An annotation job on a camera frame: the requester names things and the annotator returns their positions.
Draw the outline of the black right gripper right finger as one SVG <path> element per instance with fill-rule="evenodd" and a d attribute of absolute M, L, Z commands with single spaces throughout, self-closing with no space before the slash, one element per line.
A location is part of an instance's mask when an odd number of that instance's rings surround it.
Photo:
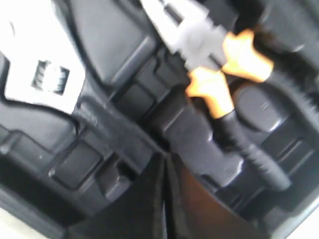
<path fill-rule="evenodd" d="M 169 239 L 267 239 L 211 195 L 171 153 L 166 159 L 166 226 Z"/>

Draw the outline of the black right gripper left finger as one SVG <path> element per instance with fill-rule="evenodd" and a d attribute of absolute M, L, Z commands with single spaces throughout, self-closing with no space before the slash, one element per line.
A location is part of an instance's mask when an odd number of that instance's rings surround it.
<path fill-rule="evenodd" d="M 69 239 L 162 239 L 166 157 L 154 154 L 136 181 L 111 205 L 71 226 Z"/>

